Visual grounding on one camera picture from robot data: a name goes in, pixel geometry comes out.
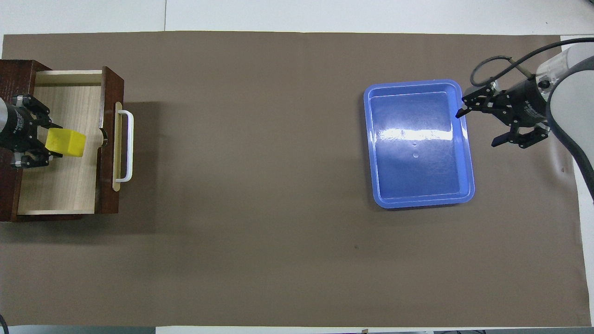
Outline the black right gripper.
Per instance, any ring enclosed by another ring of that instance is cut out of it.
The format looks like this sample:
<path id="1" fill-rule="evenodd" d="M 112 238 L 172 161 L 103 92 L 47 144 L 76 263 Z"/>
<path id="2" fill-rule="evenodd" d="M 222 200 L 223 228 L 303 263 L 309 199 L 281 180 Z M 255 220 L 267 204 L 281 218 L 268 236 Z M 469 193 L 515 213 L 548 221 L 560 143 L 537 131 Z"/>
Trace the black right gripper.
<path id="1" fill-rule="evenodd" d="M 509 142 L 526 149 L 548 138 L 550 127 L 545 122 L 547 103 L 535 79 L 524 80 L 507 90 L 500 89 L 494 83 L 467 89 L 463 93 L 462 106 L 455 117 L 460 119 L 472 111 L 479 111 L 495 116 L 499 120 L 507 120 L 508 105 L 511 107 L 510 129 L 492 140 L 493 148 Z M 533 127 L 533 129 L 521 134 L 520 127 Z"/>

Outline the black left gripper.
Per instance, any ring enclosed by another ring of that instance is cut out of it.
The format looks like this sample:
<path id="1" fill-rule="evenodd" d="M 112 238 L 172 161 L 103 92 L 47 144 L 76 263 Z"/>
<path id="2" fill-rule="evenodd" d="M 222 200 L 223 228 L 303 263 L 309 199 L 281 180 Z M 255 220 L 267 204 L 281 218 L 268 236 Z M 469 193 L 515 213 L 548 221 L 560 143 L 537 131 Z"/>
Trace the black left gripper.
<path id="1" fill-rule="evenodd" d="M 47 149 L 20 151 L 27 140 L 27 133 L 24 127 L 25 118 L 18 108 L 26 109 L 35 116 L 32 125 L 45 129 L 62 128 L 51 120 L 50 109 L 33 95 L 14 95 L 13 104 L 0 104 L 0 144 L 13 154 L 10 166 L 13 169 L 46 167 L 54 158 L 62 158 L 63 154 Z"/>

